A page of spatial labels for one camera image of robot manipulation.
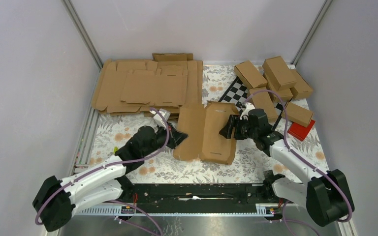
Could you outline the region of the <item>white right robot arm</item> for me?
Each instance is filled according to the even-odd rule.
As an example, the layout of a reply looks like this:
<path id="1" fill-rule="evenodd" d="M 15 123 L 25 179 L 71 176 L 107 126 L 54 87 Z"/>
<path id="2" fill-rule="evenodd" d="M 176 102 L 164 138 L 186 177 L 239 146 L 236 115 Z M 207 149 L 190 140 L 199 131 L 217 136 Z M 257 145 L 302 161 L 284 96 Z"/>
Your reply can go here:
<path id="1" fill-rule="evenodd" d="M 284 164 L 300 179 L 296 183 L 282 174 L 267 178 L 262 190 L 266 201 L 290 200 L 305 208 L 321 227 L 350 219 L 355 206 L 345 174 L 338 169 L 322 170 L 310 163 L 288 144 L 283 134 L 273 129 L 263 109 L 230 115 L 220 135 L 226 139 L 253 140 L 259 150 Z"/>

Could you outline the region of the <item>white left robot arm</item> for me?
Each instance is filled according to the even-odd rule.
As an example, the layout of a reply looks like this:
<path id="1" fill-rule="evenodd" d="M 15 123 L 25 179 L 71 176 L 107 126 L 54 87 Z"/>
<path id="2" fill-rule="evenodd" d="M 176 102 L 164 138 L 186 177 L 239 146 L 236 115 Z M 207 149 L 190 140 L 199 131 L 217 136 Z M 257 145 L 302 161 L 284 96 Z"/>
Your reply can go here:
<path id="1" fill-rule="evenodd" d="M 157 130 L 142 126 L 124 146 L 101 163 L 63 179 L 46 178 L 32 202 L 36 211 L 35 224 L 53 232 L 83 209 L 110 200 L 129 201 L 133 189 L 118 179 L 166 147 L 175 149 L 187 137 L 188 134 L 170 123 Z"/>

